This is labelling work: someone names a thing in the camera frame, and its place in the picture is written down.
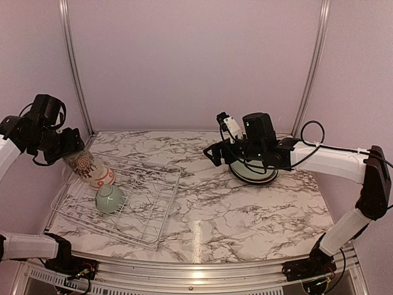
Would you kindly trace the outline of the patterned beige tall cup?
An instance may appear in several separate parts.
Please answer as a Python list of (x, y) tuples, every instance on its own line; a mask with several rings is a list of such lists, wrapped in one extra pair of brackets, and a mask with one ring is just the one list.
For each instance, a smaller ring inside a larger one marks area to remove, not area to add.
[(80, 151), (62, 158), (63, 162), (83, 182), (90, 183), (98, 179), (104, 167), (90, 151)]

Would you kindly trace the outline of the pale green plate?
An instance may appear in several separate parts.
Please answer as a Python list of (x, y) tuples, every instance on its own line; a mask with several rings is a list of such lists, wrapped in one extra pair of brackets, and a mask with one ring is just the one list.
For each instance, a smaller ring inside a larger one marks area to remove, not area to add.
[(277, 175), (276, 170), (262, 169), (263, 163), (257, 160), (251, 160), (247, 163), (250, 168), (239, 162), (229, 165), (232, 173), (242, 180), (252, 183), (263, 183), (270, 181)]

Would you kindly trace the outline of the small pale green cup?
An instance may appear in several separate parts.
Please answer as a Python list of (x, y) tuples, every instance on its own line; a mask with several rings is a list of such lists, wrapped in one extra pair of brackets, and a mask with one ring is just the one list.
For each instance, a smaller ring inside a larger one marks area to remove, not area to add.
[(114, 213), (125, 203), (125, 193), (115, 185), (102, 186), (95, 197), (97, 210), (102, 213)]

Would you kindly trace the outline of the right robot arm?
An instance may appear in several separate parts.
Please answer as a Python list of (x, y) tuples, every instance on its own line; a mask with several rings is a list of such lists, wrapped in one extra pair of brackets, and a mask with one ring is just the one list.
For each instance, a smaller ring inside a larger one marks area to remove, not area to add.
[(256, 174), (271, 170), (298, 170), (322, 173), (362, 185), (360, 197), (348, 211), (314, 245), (305, 260), (304, 270), (317, 275), (327, 267), (342, 246), (357, 238), (372, 222), (382, 218), (391, 206), (391, 177), (388, 162), (379, 146), (349, 149), (308, 143), (303, 137), (278, 140), (267, 113), (243, 117), (243, 127), (225, 112), (217, 115), (219, 132), (228, 133), (221, 141), (204, 149), (204, 155), (215, 165), (235, 162)]

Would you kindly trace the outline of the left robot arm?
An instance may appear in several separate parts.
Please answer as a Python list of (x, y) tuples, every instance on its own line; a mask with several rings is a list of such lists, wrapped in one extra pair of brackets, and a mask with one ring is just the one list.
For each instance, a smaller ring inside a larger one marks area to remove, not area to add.
[[(83, 151), (84, 142), (78, 128), (64, 128), (65, 104), (48, 94), (36, 95), (19, 115), (7, 116), (1, 122), (1, 176), (27, 153), (44, 155), (43, 167), (49, 167), (63, 157)], [(73, 273), (77, 259), (71, 253), (71, 243), (56, 234), (16, 234), (1, 231), (1, 260), (26, 261), (43, 259), (46, 267)]]

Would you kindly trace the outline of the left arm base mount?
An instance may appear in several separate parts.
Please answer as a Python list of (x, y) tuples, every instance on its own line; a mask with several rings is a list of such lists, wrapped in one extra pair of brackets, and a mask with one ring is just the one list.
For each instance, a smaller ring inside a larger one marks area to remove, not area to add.
[(95, 278), (98, 266), (96, 260), (74, 256), (71, 243), (63, 237), (48, 232), (45, 235), (58, 243), (56, 256), (52, 259), (46, 259), (44, 262), (46, 269), (68, 275), (69, 280), (81, 277), (89, 280)]

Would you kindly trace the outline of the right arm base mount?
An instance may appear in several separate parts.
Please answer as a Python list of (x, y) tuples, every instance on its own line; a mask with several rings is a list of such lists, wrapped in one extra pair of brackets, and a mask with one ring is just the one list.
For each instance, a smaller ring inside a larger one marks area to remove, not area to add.
[(287, 281), (303, 280), (334, 273), (337, 267), (333, 260), (333, 256), (325, 254), (320, 249), (320, 242), (317, 242), (307, 258), (283, 263), (282, 273), (286, 276)]

